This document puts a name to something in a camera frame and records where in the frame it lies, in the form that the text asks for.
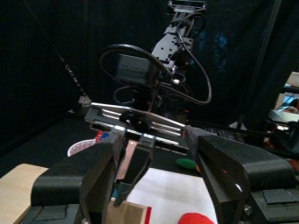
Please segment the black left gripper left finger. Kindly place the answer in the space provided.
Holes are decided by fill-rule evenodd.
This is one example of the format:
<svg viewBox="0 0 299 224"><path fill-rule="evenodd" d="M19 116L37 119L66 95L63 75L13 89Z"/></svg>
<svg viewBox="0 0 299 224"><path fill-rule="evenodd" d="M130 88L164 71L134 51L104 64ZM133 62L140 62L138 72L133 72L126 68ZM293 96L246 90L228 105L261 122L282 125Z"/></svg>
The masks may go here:
<svg viewBox="0 0 299 224"><path fill-rule="evenodd" d="M121 149L114 132L38 176L22 224L105 224Z"/></svg>

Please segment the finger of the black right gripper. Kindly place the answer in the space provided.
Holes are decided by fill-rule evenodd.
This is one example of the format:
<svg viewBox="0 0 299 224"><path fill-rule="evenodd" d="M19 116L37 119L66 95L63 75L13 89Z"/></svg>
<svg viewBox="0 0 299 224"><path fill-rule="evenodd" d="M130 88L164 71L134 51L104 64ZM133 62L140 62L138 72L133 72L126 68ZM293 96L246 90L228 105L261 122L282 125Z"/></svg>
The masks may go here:
<svg viewBox="0 0 299 224"><path fill-rule="evenodd" d="M116 180L116 199L113 206L118 207L126 200L136 183L145 175L153 160L154 139L148 136L140 136L136 141L134 153L128 166L125 178Z"/></svg>
<svg viewBox="0 0 299 224"><path fill-rule="evenodd" d="M124 141L125 129L114 127L109 132L109 138L113 141L113 159L116 165L116 180L122 180L126 176L128 166L136 150L136 141Z"/></svg>

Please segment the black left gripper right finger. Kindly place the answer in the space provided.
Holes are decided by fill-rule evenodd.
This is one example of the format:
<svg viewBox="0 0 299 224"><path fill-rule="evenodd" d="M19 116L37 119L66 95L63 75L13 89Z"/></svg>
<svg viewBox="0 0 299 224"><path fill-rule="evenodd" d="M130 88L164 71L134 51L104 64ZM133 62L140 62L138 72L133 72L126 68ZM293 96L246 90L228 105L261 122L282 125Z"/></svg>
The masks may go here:
<svg viewBox="0 0 299 224"><path fill-rule="evenodd" d="M218 224L299 224L299 189L284 159L192 126L185 141Z"/></svg>

